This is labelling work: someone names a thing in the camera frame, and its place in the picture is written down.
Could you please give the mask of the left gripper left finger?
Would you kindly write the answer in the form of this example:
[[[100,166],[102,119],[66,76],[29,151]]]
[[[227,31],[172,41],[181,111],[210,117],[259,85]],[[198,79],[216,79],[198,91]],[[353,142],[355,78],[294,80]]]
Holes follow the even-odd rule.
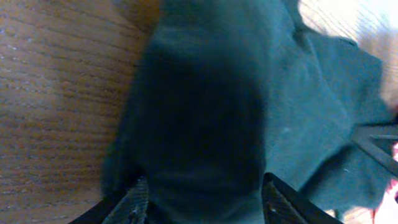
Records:
[[[143,176],[128,190],[115,192],[69,224],[145,224],[149,205],[149,188]]]

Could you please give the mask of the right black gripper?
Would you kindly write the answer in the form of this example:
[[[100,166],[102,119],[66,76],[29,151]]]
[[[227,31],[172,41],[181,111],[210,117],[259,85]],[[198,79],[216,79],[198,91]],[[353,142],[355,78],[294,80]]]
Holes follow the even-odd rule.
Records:
[[[391,175],[397,175],[397,161],[392,155],[393,145],[397,143],[397,124],[360,125],[354,128],[351,139]]]

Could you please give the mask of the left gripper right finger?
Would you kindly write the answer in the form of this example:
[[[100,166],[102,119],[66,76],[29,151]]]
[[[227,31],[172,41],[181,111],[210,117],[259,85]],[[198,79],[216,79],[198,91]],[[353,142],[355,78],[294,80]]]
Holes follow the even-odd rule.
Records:
[[[268,172],[261,190],[265,224],[343,224]]]

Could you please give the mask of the black t-shirt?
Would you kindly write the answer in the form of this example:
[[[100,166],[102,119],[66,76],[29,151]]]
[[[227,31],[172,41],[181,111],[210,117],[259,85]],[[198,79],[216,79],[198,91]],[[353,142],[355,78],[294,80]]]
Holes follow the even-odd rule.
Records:
[[[262,223],[273,173],[323,210],[376,208],[391,175],[351,141],[388,122],[382,64],[307,27],[296,1],[162,1],[102,193],[137,171],[174,223]]]

